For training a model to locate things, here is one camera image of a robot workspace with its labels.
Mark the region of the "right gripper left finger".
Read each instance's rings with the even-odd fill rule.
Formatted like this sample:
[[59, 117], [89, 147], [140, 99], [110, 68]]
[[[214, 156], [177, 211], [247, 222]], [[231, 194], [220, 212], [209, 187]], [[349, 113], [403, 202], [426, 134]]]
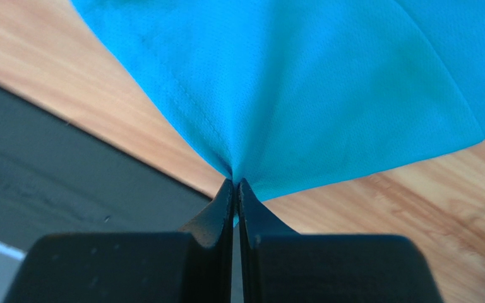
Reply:
[[234, 186], [172, 232], [52, 234], [27, 253], [5, 302], [229, 302]]

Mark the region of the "teal blue t-shirt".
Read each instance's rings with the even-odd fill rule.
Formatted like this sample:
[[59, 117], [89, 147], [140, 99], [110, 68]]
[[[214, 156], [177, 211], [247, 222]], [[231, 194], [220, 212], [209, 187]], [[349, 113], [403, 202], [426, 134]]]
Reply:
[[266, 201], [485, 140], [485, 1], [74, 1], [213, 168]]

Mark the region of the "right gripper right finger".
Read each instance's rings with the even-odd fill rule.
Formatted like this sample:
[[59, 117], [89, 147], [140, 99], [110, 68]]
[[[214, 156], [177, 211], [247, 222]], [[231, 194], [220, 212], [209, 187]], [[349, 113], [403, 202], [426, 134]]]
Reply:
[[300, 234], [237, 189], [246, 302], [441, 302], [428, 263], [391, 234]]

